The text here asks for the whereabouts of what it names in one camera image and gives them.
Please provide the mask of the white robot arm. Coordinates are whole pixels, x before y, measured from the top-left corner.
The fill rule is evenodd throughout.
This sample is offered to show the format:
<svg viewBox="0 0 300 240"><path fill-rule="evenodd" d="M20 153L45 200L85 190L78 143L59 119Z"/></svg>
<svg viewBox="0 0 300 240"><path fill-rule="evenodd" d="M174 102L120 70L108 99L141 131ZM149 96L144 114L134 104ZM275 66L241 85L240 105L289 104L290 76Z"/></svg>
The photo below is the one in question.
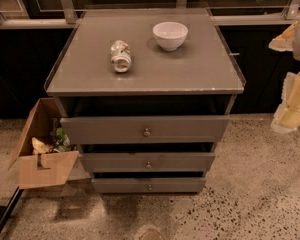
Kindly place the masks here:
<svg viewBox="0 0 300 240"><path fill-rule="evenodd" d="M269 48L279 52L291 51L293 58L300 61L300 18L272 39ZM300 126L300 72L286 74L281 100L271 128L278 133L295 131Z"/></svg>

